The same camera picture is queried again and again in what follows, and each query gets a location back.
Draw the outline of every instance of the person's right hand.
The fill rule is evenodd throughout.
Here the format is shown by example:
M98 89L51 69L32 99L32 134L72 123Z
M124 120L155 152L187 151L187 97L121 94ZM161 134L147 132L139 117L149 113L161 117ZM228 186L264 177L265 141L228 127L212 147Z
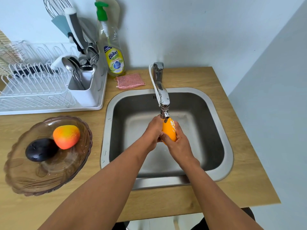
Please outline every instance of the person's right hand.
M177 121L174 122L177 134L176 142L172 141L164 132L163 135L160 135L160 138L165 142L170 154L183 170L185 170L186 166L192 164L200 166L199 161L193 156L188 138L183 133L179 123Z

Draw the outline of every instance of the whisk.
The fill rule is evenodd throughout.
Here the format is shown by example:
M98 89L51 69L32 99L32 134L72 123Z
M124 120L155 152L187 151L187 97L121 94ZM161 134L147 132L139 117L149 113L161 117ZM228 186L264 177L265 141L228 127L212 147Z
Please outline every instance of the whisk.
M64 9L72 7L68 0L43 0L48 14L55 18L57 15L65 15Z

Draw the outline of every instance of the white dish rack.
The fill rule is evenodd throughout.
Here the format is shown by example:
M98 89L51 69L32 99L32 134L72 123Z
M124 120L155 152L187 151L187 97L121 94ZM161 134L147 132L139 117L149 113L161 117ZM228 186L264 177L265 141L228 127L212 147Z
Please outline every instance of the white dish rack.
M99 110L102 108L107 69L103 63L96 72L103 75L102 88L95 107L82 107L67 86L71 73L65 69L50 68L51 63L64 53L79 56L70 43L18 43L12 61L19 62L1 66L2 91L0 91L0 115Z

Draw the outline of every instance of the hand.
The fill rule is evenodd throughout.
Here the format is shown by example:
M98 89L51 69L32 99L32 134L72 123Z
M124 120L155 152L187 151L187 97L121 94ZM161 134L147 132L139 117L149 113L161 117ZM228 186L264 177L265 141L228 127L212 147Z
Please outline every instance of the hand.
M193 156L188 138L183 133L179 123L177 121L174 122L177 134L176 142L172 141L165 133L163 133L160 138L165 142L169 148L170 154L183 170L185 170L186 166L191 164L200 166L199 161Z
M154 117L148 127L146 128L142 137L145 142L149 142L148 152L155 149L157 142L160 142L160 135L162 134L163 120L160 118L160 115Z

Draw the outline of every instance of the dish soap bottle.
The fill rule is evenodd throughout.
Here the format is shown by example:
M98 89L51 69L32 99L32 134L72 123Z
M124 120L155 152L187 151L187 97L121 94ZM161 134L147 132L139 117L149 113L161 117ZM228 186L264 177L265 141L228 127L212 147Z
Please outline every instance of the dish soap bottle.
M102 1L95 2L97 7L97 17L101 23L98 30L98 47L100 51L104 51L106 61L111 76L120 76L125 74L125 61L122 50L118 41L118 29L116 25L108 22L108 16L103 7L108 7L107 3Z

